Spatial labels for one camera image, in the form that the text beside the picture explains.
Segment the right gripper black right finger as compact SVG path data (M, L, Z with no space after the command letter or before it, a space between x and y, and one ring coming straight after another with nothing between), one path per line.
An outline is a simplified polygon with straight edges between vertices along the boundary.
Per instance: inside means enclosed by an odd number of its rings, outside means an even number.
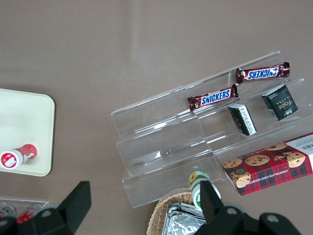
M235 203L223 203L210 181L201 181L201 209L209 227L242 227L244 213Z

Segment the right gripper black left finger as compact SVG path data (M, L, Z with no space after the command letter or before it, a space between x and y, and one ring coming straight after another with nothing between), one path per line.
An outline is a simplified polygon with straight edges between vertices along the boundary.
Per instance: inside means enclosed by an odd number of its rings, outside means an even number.
M57 208L37 213L17 226L19 235L73 235L91 208L90 182L81 181Z

